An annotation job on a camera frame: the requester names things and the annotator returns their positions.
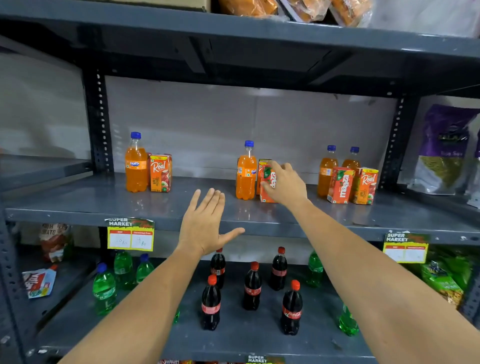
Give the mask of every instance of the real juice box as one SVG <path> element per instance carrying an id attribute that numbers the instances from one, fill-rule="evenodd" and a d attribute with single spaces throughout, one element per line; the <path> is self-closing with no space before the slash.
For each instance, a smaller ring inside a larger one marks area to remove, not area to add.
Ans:
<path id="1" fill-rule="evenodd" d="M 351 201 L 359 205 L 371 205 L 377 187 L 378 170 L 357 168 L 353 181 Z"/>
<path id="2" fill-rule="evenodd" d="M 258 175 L 260 182 L 265 181 L 270 186 L 275 188 L 276 185 L 276 173 L 269 164 L 263 165 L 262 174 Z M 275 201 L 267 194 L 263 186 L 260 185 L 260 202 L 275 203 Z"/>
<path id="3" fill-rule="evenodd" d="M 260 182 L 262 179 L 262 173 L 266 165 L 270 165 L 271 159 L 259 159 L 258 160 L 258 177 L 257 177 L 257 194 L 260 194 Z"/>
<path id="4" fill-rule="evenodd" d="M 350 168 L 333 168 L 327 200 L 332 204 L 347 204 L 354 174 Z"/>
<path id="5" fill-rule="evenodd" d="M 152 154 L 150 156 L 150 190 L 169 192 L 172 187 L 172 155 Z"/>

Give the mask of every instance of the hand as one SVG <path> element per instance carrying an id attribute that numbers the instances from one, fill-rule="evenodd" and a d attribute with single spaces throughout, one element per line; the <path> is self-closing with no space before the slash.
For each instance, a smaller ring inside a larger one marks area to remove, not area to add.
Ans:
<path id="1" fill-rule="evenodd" d="M 199 197 L 200 190 L 196 190 L 187 212 L 183 215 L 177 249 L 185 248 L 188 252 L 198 253 L 200 257 L 220 249 L 243 234 L 245 229 L 236 228 L 226 234 L 218 234 L 225 207 L 225 194 L 211 188 L 197 207 Z"/>
<path id="2" fill-rule="evenodd" d="M 293 170 L 290 163 L 280 166 L 272 160 L 272 168 L 276 174 L 275 188 L 267 182 L 262 182 L 262 187 L 268 195 L 291 210 L 298 202 L 307 200 L 307 186 L 299 175 Z"/>

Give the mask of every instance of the left hand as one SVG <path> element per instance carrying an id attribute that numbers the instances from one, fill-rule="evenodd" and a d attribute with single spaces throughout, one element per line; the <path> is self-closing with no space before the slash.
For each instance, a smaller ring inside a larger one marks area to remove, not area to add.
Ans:
<path id="1" fill-rule="evenodd" d="M 230 240 L 243 234 L 245 229 L 236 228 L 226 234 L 219 234 L 225 194 L 211 188 L 197 207 L 199 197 L 200 190 L 196 190 L 187 212 L 183 215 L 177 249 L 197 252 L 202 256 L 220 249 Z"/>

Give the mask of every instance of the right hand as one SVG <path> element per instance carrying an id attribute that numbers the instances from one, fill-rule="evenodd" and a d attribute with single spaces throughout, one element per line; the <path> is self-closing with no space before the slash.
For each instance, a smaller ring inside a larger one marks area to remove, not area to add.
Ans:
<path id="1" fill-rule="evenodd" d="M 280 166 L 272 160 L 272 168 L 276 174 L 275 188 L 267 182 L 262 182 L 262 187 L 268 195 L 291 210 L 295 204 L 307 200 L 307 186 L 300 176 L 293 170 L 290 163 Z"/>

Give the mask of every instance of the green bottle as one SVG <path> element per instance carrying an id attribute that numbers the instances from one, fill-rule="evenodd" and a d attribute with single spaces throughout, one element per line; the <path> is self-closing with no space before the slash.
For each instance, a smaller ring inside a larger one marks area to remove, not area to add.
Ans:
<path id="1" fill-rule="evenodd" d="M 154 271 L 155 267 L 148 260 L 148 254 L 140 256 L 140 265 L 137 268 L 137 284 L 143 281 L 147 276 Z"/>
<path id="2" fill-rule="evenodd" d="M 133 271 L 133 260 L 125 250 L 118 250 L 113 261 L 117 286 L 121 290 L 131 291 L 135 288 L 135 272 Z"/>
<path id="3" fill-rule="evenodd" d="M 324 275 L 324 266 L 315 251 L 310 254 L 308 259 L 308 269 L 307 285 L 314 288 L 320 287 Z"/>
<path id="4" fill-rule="evenodd" d="M 175 317 L 173 318 L 173 323 L 176 324 L 180 318 L 180 306 L 177 308 L 177 312 L 175 313 Z"/>
<path id="5" fill-rule="evenodd" d="M 348 336 L 356 335 L 359 331 L 357 321 L 355 321 L 348 307 L 345 305 L 343 305 L 343 312 L 342 316 L 340 316 L 340 319 L 338 321 L 338 327 Z"/>
<path id="6" fill-rule="evenodd" d="M 115 277 L 107 272 L 105 263 L 98 264 L 96 271 L 92 292 L 95 297 L 95 311 L 97 315 L 103 316 L 116 306 L 117 288 Z"/>

